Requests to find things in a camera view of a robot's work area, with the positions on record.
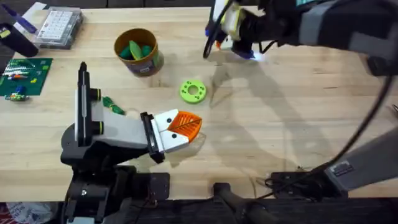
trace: wooden tabletop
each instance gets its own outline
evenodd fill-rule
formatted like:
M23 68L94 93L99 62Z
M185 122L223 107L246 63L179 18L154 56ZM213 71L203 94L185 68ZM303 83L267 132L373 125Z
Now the wooden tabletop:
M74 119L79 64L127 116L174 108L203 118L195 142L155 164L129 161L140 172L169 172L170 198L206 198L214 182L230 182L243 197L267 192L259 185L274 171L315 167L334 156L362 121L382 80L368 74L358 54L315 47L273 47L263 62L213 50L202 57L210 9L85 9L86 21L71 50L42 50L54 58L42 94L25 103L0 100L0 201L63 200L71 168L60 162L61 136ZM33 18L39 24L45 11ZM116 37L141 27L157 37L161 71L135 77L113 52ZM189 105L180 84L199 79L204 102ZM388 105L393 91L361 138L364 143L397 125ZM351 192L352 197L398 196L398 181Z

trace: circuit board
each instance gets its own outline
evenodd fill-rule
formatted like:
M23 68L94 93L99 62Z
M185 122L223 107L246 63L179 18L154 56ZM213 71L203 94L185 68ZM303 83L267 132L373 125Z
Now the circuit board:
M10 60L4 73L0 76L0 96L11 95L18 85L25 87L24 95L39 96L51 63L52 58ZM24 78L9 80L8 78L13 72L21 74Z

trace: black cable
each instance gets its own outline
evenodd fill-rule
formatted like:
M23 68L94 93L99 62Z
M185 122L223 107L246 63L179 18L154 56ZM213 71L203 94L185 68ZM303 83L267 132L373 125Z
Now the black cable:
M137 223L138 223L139 218L140 218L140 216L141 216L141 213L142 213L142 211L144 211L145 205L147 205L148 202L149 202L149 200L146 200L146 201L144 202L144 204L142 204L140 210L138 211L138 214L137 214L136 220L134 221L134 224L137 224Z
M232 5L232 0L229 0L225 4L225 6L224 6L223 10L221 11L220 15L218 16L217 21L214 23L214 26L211 29L210 33L209 33L209 38L207 38L207 41L206 41L205 50L203 51L203 58L208 58L209 57L210 52L211 52L211 47L213 46L214 41L216 40L217 33L218 33L218 31L220 29L220 26L221 26L221 20L223 19L226 11L229 9L229 7L231 5Z
M394 80L394 77L391 73L388 74L388 76L386 77L386 79L384 80L384 84L383 87L381 88L381 91L379 93L378 98L376 99L375 103L373 104L373 107L371 108L371 110L369 111L369 113L366 115L366 117L364 118L363 122L361 123L361 125L359 125L358 129L356 130L356 132L353 134L353 136L349 139L349 141L347 142L347 144L345 145L345 147L330 161L312 169L310 172L304 174L303 176L301 176L300 178L293 180L291 182L289 182L288 184L285 184L283 186L281 186L280 188L265 194L263 196L260 196L258 198L256 198L255 200L259 200L259 199L264 199L266 197L269 197L271 195L273 195L276 192L280 192L281 190L284 190L287 187L290 187L300 181L302 181L303 179L306 179L314 174L318 174L320 172L323 172L325 169L327 169L328 167L332 166L335 162L337 162L338 160L340 160L350 149L351 147L355 144L355 142L359 139L359 137L361 137L362 133L365 132L366 128L369 126L370 122L374 119L375 115L377 114L377 112L379 111L383 101L386 99L387 94L392 86L392 82Z
M260 53L261 54L265 54L275 43L277 43L278 41L277 40L273 40L273 41L271 41L268 45L267 45L267 47L265 47L265 49L263 50L262 49L262 44L261 44L261 42L259 42L259 50L260 50Z

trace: clear plastic container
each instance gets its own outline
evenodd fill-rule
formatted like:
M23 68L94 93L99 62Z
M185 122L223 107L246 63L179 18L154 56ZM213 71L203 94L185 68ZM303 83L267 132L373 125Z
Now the clear plastic container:
M70 49L83 20L79 8L50 7L33 43L46 49Z

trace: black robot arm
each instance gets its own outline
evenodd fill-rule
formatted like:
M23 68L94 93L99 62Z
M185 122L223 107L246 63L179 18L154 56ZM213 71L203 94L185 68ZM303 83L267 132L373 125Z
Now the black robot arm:
M238 33L231 35L232 50L238 55L250 55L253 43L275 41L278 46L320 46L386 60L397 58L398 10L389 0L262 0L259 9L263 16L238 9L239 4L233 2L217 36ZM229 26L228 21L235 20L237 26Z

